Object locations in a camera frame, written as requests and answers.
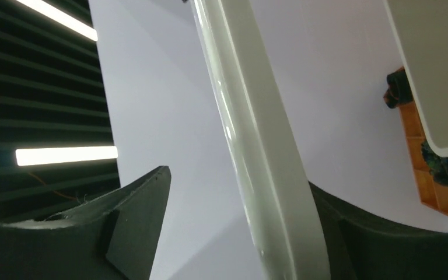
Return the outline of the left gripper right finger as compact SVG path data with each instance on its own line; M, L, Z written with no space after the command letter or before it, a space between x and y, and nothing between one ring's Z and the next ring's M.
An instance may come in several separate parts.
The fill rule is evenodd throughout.
M313 183L310 189L332 279L448 279L448 233L384 219Z

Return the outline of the white plastic bin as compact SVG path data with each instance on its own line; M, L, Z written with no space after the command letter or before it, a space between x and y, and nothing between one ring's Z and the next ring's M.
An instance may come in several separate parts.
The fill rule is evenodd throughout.
M430 147L448 157L448 1L384 3Z

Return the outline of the wooden compartment tray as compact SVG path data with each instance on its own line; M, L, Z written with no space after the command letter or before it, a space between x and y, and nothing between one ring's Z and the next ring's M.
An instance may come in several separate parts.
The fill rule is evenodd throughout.
M448 216L448 187L434 179L437 156L430 150L414 101L399 105L408 153L422 205Z

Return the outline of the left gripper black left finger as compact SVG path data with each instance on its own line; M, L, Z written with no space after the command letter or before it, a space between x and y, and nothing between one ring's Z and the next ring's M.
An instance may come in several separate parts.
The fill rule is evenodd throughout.
M171 177L159 166L45 220L0 222L0 279L149 279Z

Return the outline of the white bin lid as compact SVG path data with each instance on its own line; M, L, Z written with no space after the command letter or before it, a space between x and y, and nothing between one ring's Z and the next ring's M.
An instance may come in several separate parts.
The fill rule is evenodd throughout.
M269 279L330 279L323 229L249 1L191 1L254 246Z

